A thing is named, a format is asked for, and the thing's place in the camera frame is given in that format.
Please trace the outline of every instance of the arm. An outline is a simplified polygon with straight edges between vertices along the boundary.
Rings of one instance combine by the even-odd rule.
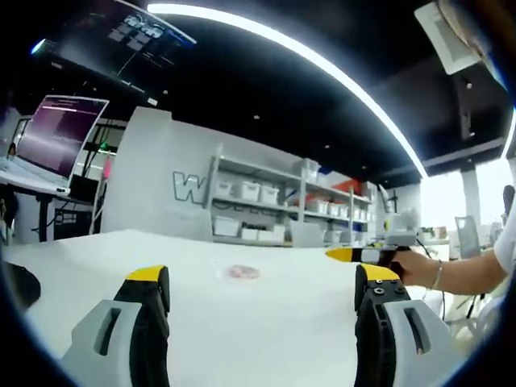
[[[405,285],[431,288],[439,272],[439,262],[417,252],[399,252],[394,261],[405,269]],[[443,272],[437,290],[454,294],[488,293],[498,286],[507,273],[498,263],[494,250],[477,258],[443,262]]]

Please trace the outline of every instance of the ceiling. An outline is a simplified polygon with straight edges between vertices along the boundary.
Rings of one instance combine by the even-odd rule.
[[[419,157],[430,162],[433,174],[471,168],[499,156],[503,143],[495,143],[506,136],[510,100],[480,64],[454,77],[444,72],[414,17],[414,10],[427,2],[187,3],[256,20],[325,56],[384,108]],[[135,106],[144,104],[138,95],[86,69],[56,69],[50,60],[29,55],[39,39],[79,7],[79,2],[71,3],[46,1],[28,12],[20,9],[25,29],[7,43],[10,69],[2,79],[4,94],[12,91],[11,103],[23,114],[31,114],[45,94],[108,98],[108,118],[128,119]],[[146,7],[143,1],[133,3]],[[298,54],[221,23],[179,16],[164,19],[198,42],[160,81],[167,94],[160,97],[158,107],[172,111],[175,119],[309,157],[350,177],[387,187],[418,180],[409,157],[378,118]],[[17,22],[11,22],[14,32]],[[472,111],[474,135],[467,139],[461,137],[458,89]],[[486,143],[492,145],[485,149],[481,145]],[[462,152],[468,149],[476,153]]]

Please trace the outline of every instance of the white sleeve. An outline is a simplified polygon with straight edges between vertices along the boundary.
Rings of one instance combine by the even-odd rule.
[[[516,265],[516,207],[509,213],[506,226],[494,244],[494,255],[505,272],[512,274]]]

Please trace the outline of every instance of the white table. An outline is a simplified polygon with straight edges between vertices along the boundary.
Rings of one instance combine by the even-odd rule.
[[[196,242],[139,231],[6,250],[41,282],[27,312],[50,353],[61,358],[71,330],[124,277],[169,267],[171,385],[189,387],[353,385],[355,266],[323,249],[255,248]],[[230,278],[234,264],[260,270]]]

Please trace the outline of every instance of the ceiling light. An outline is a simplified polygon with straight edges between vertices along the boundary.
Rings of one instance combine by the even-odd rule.
[[[36,52],[41,48],[41,46],[43,46],[43,44],[45,43],[45,40],[46,39],[42,39],[38,42],[38,44],[36,46],[34,46],[31,50],[31,55],[34,55],[36,54]]]
[[[513,118],[510,121],[509,135],[507,136],[506,145],[503,147],[503,151],[501,153],[502,159],[505,159],[507,157],[507,152],[509,151],[509,147],[510,147],[511,143],[513,142],[515,128],[516,128],[516,109],[513,108]]]
[[[394,138],[400,143],[409,158],[414,163],[421,177],[428,178],[427,171],[425,170],[425,167],[423,167],[421,160],[418,158],[418,155],[416,155],[416,152],[410,146],[409,142],[402,134],[400,129],[384,112],[380,105],[378,105],[371,98],[371,96],[365,92],[364,89],[362,89],[348,75],[343,73],[337,66],[304,44],[301,44],[298,41],[289,38],[287,35],[283,35],[279,31],[273,30],[272,28],[263,24],[253,22],[252,20],[243,18],[241,16],[222,12],[220,10],[211,10],[210,8],[204,8],[201,6],[185,6],[181,4],[149,4],[147,10],[153,14],[193,16],[196,18],[209,19],[220,23],[229,24],[233,27],[242,28],[246,31],[260,35],[265,39],[272,40],[273,42],[276,42],[281,46],[296,52],[299,56],[309,60],[311,63],[335,78],[338,82],[354,93],[358,99],[361,100],[378,117],[378,119],[383,122],[387,129],[390,130]]]

